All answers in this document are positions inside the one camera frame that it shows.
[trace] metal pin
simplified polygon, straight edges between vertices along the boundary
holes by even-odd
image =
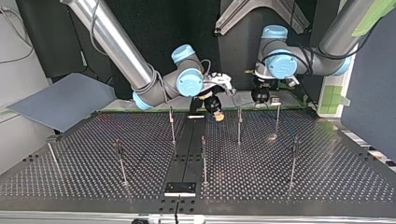
[[[169,107],[169,121],[171,122],[171,127],[172,127],[172,143],[176,143],[175,139],[175,125],[174,125],[174,119],[173,119],[173,108],[172,106]]]
[[[56,164],[58,164],[58,159],[56,159],[55,152],[53,151],[52,145],[50,143],[47,143],[47,145],[49,146],[49,151],[50,151],[50,154],[51,154],[53,160],[56,162]]]
[[[206,142],[205,137],[202,135],[202,160],[204,161],[204,185],[207,185],[207,173],[206,173]]]
[[[278,127],[279,127],[280,106],[281,106],[281,104],[279,104],[279,105],[277,106],[277,111],[276,111],[276,127],[275,127],[275,134],[276,134],[276,136],[277,136],[277,129],[278,129]]]
[[[293,164],[291,166],[291,176],[290,176],[290,185],[289,185],[289,191],[291,191],[291,188],[293,187],[293,181],[294,181],[294,172],[295,172],[295,167],[296,167],[296,161],[300,153],[300,138],[298,135],[294,136],[294,142],[293,142],[293,149],[292,149],[292,154],[293,154]]]
[[[281,103],[279,103],[277,105],[275,133],[270,135],[270,137],[269,137],[270,140],[276,140],[277,139],[277,130],[279,129],[280,106],[281,106]]]
[[[121,171],[122,171],[122,177],[123,177],[123,182],[122,184],[124,186],[129,186],[128,180],[126,179],[126,173],[125,173],[125,167],[123,165],[123,159],[122,159],[122,155],[123,155],[123,148],[121,147],[121,142],[120,139],[116,139],[116,141],[113,144],[114,149],[116,150],[116,154],[119,157],[119,161],[120,161],[120,166],[121,166]]]
[[[241,145],[242,107],[238,107],[238,145]]]

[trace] gray panel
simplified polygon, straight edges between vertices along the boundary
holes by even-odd
[[[373,31],[358,53],[342,123],[364,141],[396,160],[396,10]]]
[[[8,108],[65,132],[115,99],[113,88],[74,73]]]

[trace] metal rod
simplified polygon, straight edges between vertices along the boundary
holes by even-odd
[[[205,137],[202,135],[202,159],[204,161],[204,185],[207,185],[207,172],[206,172],[206,142]]]
[[[293,188],[293,182],[294,182],[294,173],[295,173],[295,167],[296,167],[296,162],[297,158],[300,153],[300,139],[298,135],[294,136],[294,142],[293,142],[293,148],[292,148],[292,154],[293,154],[293,164],[291,166],[291,176],[290,176],[290,185],[289,185],[289,192],[291,192],[291,189]]]
[[[276,111],[276,126],[275,126],[276,136],[277,136],[277,130],[279,128],[279,116],[280,116],[280,104],[277,106],[277,111]]]
[[[171,127],[172,127],[172,143],[176,143],[176,138],[175,138],[175,124],[174,124],[174,119],[173,119],[173,108],[172,106],[169,107],[169,121],[171,122]]]
[[[96,8],[93,34],[108,57],[135,89],[143,88],[151,82],[151,68],[105,1],[61,0],[61,3],[68,5],[89,30],[92,28],[93,10]]]
[[[123,176],[123,184],[124,185],[129,185],[128,181],[126,180],[126,174],[125,174],[125,167],[123,166],[123,161],[120,159],[120,165],[121,165],[121,170],[122,170],[122,176]]]
[[[50,151],[50,154],[51,154],[53,160],[56,162],[56,164],[58,164],[58,159],[56,159],[55,152],[53,151],[52,145],[50,143],[47,143],[47,145],[49,146],[49,151]]]
[[[238,145],[241,145],[242,107],[238,107]]]
[[[113,147],[114,147],[114,149],[116,151],[116,155],[117,155],[117,157],[119,158],[119,161],[120,161],[120,167],[121,167],[122,179],[123,179],[122,184],[124,186],[128,186],[129,183],[128,183],[128,180],[126,179],[125,167],[123,165],[123,159],[122,159],[123,149],[121,147],[121,142],[120,142],[119,138],[116,139],[116,141],[113,144]]]

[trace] blue joint cap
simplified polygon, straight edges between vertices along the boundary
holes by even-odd
[[[194,54],[195,51],[192,48],[191,45],[182,45],[180,47],[178,47],[177,49],[175,49],[172,52],[172,60],[174,61],[174,63],[178,63],[184,59],[186,59],[187,57],[191,56],[192,54]]]
[[[343,65],[341,65],[341,67],[333,75],[334,76],[343,75],[349,69],[351,63],[352,63],[352,57],[345,58]]]
[[[262,39],[286,39],[288,29],[280,25],[265,26],[262,30]]]
[[[196,68],[188,68],[177,78],[177,90],[181,95],[192,97],[198,95],[204,86],[204,77]]]
[[[132,94],[132,96],[134,98],[134,102],[136,103],[137,107],[139,107],[139,109],[148,110],[148,109],[151,109],[153,107],[153,106],[148,105],[145,102],[143,102],[142,99],[140,99],[140,96],[135,91]]]
[[[274,53],[291,53],[285,49],[276,49],[271,51],[268,55]],[[289,55],[276,55],[265,60],[265,66],[271,75],[277,79],[285,79],[291,77],[297,71],[297,61],[293,56]]]

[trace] robotic arm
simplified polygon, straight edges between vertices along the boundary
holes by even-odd
[[[349,52],[361,40],[354,31],[375,0],[348,0],[316,49],[290,47],[286,44],[288,30],[269,25],[262,31],[258,62],[254,75],[259,84],[285,79],[298,85],[295,74],[316,76],[343,75],[350,66]]]
[[[179,95],[197,96],[215,85],[233,89],[227,75],[203,75],[203,66],[190,45],[174,50],[171,57],[177,70],[161,77],[154,67],[146,63],[105,1],[61,0],[61,3],[76,13],[131,83],[133,98],[140,109],[150,109]]]
[[[254,71],[258,78],[258,86],[268,88],[268,84],[275,79],[285,79],[290,85],[296,85],[299,82],[295,74],[344,74],[351,61],[348,53],[361,40],[361,36],[354,35],[355,29],[374,1],[346,1],[317,49],[290,47],[286,44],[286,28],[277,25],[265,27],[259,48],[259,61]],[[204,69],[192,46],[183,45],[172,53],[177,70],[162,78],[146,63],[104,1],[61,2],[71,7],[131,83],[134,90],[133,98],[139,108],[150,109],[179,95],[198,96],[201,100],[208,99],[205,103],[208,105],[206,109],[216,115],[221,114],[220,103],[214,96],[216,91],[212,91],[211,88],[219,85],[228,93],[234,93],[230,77],[216,73],[203,75]]]

